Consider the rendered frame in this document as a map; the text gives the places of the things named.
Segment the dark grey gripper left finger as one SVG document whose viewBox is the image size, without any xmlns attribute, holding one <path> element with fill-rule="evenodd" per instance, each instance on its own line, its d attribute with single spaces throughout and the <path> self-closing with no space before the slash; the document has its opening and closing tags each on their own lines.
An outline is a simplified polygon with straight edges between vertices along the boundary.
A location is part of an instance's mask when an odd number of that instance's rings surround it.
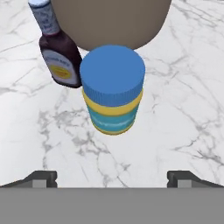
<svg viewBox="0 0 224 224">
<path fill-rule="evenodd" d="M 34 171 L 24 179 L 2 185 L 2 188 L 57 188 L 57 177 L 58 174 L 56 171 Z"/>
</svg>

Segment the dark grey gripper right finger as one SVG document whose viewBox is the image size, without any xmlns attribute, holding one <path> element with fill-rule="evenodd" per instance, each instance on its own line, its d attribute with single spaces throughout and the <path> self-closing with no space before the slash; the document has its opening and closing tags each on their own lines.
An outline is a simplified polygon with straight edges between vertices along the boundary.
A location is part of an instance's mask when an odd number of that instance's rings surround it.
<svg viewBox="0 0 224 224">
<path fill-rule="evenodd" d="M 222 188 L 222 185 L 200 179 L 190 171 L 168 171 L 167 179 L 168 188 Z"/>
</svg>

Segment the blue-lidded yellow mayonnaise jar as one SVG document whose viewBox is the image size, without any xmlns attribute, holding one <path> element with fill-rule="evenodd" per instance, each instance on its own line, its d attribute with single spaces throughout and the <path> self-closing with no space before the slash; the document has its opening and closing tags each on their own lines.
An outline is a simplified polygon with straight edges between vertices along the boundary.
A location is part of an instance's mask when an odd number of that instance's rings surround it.
<svg viewBox="0 0 224 224">
<path fill-rule="evenodd" d="M 104 45 L 90 51 L 80 65 L 82 94 L 92 124 L 119 135 L 134 123 L 143 96 L 145 65 L 126 46 Z"/>
</svg>

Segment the dark brown condiment bottle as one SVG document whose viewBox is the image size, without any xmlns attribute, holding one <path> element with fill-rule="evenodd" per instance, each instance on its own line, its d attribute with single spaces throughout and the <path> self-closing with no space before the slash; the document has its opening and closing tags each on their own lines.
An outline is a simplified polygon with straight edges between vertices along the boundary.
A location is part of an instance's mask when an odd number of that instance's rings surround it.
<svg viewBox="0 0 224 224">
<path fill-rule="evenodd" d="M 28 0 L 42 32 L 39 48 L 55 82 L 70 88 L 81 86 L 81 55 L 77 45 L 64 33 L 56 18 L 51 0 Z"/>
</svg>

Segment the tan round bowl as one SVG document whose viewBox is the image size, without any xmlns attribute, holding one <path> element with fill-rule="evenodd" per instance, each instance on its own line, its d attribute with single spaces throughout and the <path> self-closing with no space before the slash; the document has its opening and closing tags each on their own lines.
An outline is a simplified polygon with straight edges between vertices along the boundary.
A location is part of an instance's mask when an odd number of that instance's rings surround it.
<svg viewBox="0 0 224 224">
<path fill-rule="evenodd" d="M 137 49 L 161 30 L 172 0 L 51 0 L 59 24 L 85 50 L 107 44 Z"/>
</svg>

